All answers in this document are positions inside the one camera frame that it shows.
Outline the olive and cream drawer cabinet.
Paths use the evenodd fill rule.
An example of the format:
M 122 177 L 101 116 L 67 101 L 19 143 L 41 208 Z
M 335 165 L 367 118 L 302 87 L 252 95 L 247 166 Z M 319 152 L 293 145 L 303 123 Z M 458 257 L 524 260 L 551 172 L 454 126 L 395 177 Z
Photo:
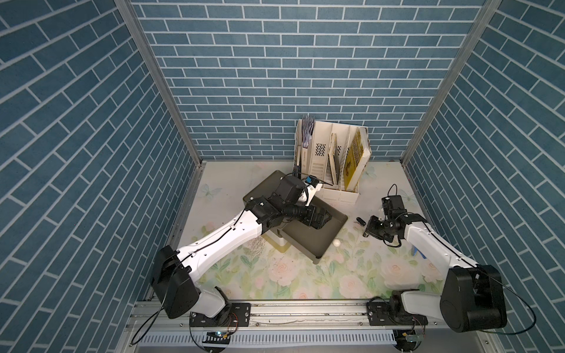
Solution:
M 278 177 L 277 184 L 268 193 L 250 197 L 245 202 L 244 210 L 255 217 L 261 236 L 280 228 L 284 222 L 298 220 L 299 206 L 305 206 L 298 202 L 304 186 L 300 177 L 284 174 Z

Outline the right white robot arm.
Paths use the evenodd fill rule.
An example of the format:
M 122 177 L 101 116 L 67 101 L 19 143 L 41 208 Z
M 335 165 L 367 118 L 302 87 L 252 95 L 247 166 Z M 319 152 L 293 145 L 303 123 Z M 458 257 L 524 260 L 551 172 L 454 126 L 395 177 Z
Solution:
M 477 263 L 435 234 L 423 216 L 405 209 L 401 196 L 386 196 L 382 204 L 384 219 L 372 216 L 364 237 L 411 244 L 439 271 L 444 287 L 440 294 L 401 290 L 394 291 L 388 303 L 370 300 L 372 326 L 441 319 L 455 332 L 469 332 L 507 325 L 502 278 L 496 268 Z

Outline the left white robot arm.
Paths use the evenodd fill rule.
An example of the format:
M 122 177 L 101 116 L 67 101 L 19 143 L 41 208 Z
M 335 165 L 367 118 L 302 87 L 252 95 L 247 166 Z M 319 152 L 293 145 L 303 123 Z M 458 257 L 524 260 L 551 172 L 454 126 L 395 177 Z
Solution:
M 194 243 L 173 249 L 167 245 L 154 257 L 151 287 L 170 319 L 192 312 L 223 321 L 231 304 L 218 288 L 200 289 L 197 281 L 233 250 L 285 220 L 321 229 L 331 220 L 324 208 L 313 205 L 323 182 L 314 176 L 285 175 L 271 194 L 251 197 L 244 209 L 219 229 Z

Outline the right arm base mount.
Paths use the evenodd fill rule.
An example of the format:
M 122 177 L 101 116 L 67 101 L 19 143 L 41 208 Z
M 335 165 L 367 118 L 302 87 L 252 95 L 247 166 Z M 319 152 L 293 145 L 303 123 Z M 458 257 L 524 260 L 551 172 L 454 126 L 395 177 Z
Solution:
M 376 326 L 427 326 L 428 318 L 408 313 L 401 298 L 402 291 L 393 291 L 389 299 L 373 297 L 366 303 L 369 325 Z

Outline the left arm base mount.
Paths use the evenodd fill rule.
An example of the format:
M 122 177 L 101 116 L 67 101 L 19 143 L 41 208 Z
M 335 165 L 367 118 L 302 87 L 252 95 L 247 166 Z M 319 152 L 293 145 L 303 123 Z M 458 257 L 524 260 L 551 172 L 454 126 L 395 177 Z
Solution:
M 249 302 L 231 301 L 217 286 L 213 290 L 202 289 L 197 304 L 190 311 L 190 326 L 248 327 L 251 307 Z

